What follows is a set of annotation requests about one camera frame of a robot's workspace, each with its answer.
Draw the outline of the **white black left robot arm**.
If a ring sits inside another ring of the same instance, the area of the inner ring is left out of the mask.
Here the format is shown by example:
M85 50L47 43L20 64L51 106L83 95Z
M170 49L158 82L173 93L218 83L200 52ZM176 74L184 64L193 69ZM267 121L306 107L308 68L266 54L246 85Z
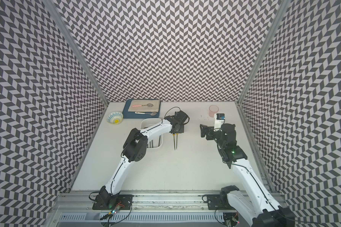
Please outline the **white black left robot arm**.
M132 129L124 143L118 167L108 183L99 190L98 195L94 199L94 204L100 206L101 209L115 207L115 202L121 192L123 183L130 173L131 167L135 162L144 158L148 143L166 133L183 133L184 125L188 122L188 117L181 120L175 116L167 116L159 123L146 129Z

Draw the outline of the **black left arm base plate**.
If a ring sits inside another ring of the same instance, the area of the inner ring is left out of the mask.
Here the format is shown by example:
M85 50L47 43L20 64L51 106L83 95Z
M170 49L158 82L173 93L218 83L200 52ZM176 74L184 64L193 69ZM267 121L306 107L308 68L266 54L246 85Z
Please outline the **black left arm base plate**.
M114 210L116 205L119 204L121 206L121 210L130 210L131 202L133 201L133 195L131 194L120 194L116 197L115 200L108 201L107 203L97 195L95 197L95 202L93 203L92 209L93 210L100 210L100 211L110 211Z

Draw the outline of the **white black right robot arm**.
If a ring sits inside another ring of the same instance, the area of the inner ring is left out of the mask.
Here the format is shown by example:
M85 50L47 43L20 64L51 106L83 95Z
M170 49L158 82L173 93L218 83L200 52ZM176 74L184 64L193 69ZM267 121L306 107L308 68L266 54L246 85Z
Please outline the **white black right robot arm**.
M234 124L220 128L200 125L202 138L215 141L222 161L238 177L249 199L240 193L235 185L222 188L221 198L237 212L251 227L293 227L295 215L289 208L283 208L257 177L247 155L237 144Z

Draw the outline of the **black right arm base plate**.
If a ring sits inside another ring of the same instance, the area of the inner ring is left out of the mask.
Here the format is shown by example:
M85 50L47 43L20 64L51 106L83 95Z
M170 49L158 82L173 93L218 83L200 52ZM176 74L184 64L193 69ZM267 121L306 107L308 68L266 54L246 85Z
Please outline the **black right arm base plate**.
M219 194L207 194L204 199L207 203L208 210L226 210L226 206L222 204Z

